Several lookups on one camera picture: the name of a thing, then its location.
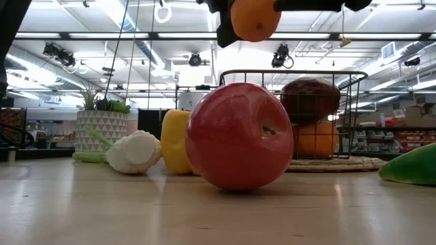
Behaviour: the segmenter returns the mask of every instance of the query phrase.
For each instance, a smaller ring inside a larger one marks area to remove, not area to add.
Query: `green leaves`
[[[107,98],[99,99],[97,94],[102,92],[101,89],[93,91],[90,84],[88,84],[88,87],[78,87],[78,89],[80,90],[80,94],[83,96],[83,106],[85,110],[101,110],[107,112],[120,112],[124,114],[130,113],[130,105],[125,105],[124,102],[112,101]]]
[[[83,96],[84,99],[84,109],[85,110],[94,110],[95,107],[95,98],[98,93],[101,92],[101,90],[92,91],[91,85],[85,88],[80,88],[80,94]]]
[[[123,102],[120,101],[113,101],[114,105],[114,112],[120,112],[124,114],[130,113],[130,105],[125,105]]]

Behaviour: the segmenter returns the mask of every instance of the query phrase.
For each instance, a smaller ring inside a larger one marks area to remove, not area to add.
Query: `track light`
[[[290,59],[292,61],[292,65],[290,67],[285,66],[285,62]],[[287,47],[287,44],[280,44],[280,46],[277,48],[277,51],[274,53],[274,57],[271,61],[272,68],[280,68],[284,67],[286,69],[291,69],[294,66],[294,60],[289,55],[289,48]]]
[[[416,65],[419,65],[419,64],[421,64],[420,57],[416,57],[416,58],[414,58],[414,59],[412,59],[410,61],[405,61],[404,62],[404,65],[407,66],[407,67],[416,66]]]
[[[202,58],[200,57],[200,54],[195,52],[192,53],[191,58],[189,58],[189,65],[192,67],[197,67],[202,64]]]
[[[64,49],[58,48],[54,44],[46,44],[42,54],[46,55],[48,58],[54,58],[64,67],[73,67],[76,65],[74,53],[66,52]]]

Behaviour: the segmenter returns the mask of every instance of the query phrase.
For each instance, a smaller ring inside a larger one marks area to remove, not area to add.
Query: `green vegetable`
[[[419,147],[379,169],[383,180],[405,184],[436,185],[436,143]]]
[[[87,133],[92,136],[94,139],[98,140],[100,144],[102,144],[102,148],[104,150],[109,150],[109,148],[114,146],[114,143],[110,140],[106,139],[102,133],[96,131],[91,126],[87,126],[86,129]]]
[[[87,133],[93,138],[97,139],[104,150],[109,150],[114,143],[106,139],[100,132],[94,130],[88,126],[86,128]],[[76,161],[82,161],[85,163],[107,163],[106,151],[103,152],[75,152],[73,153],[73,159]]]
[[[106,152],[75,152],[73,159],[85,163],[106,163]]]

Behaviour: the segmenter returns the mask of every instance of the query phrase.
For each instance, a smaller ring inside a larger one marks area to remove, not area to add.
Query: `woven mat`
[[[292,160],[287,172],[341,172],[377,170],[386,162],[371,157],[350,157],[331,160]]]

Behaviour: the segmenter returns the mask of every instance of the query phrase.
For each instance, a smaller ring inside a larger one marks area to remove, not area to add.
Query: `white patterned planter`
[[[104,149],[98,140],[86,132],[87,126],[91,126],[115,143],[127,135],[127,115],[97,110],[85,110],[77,113],[76,152],[103,151]]]

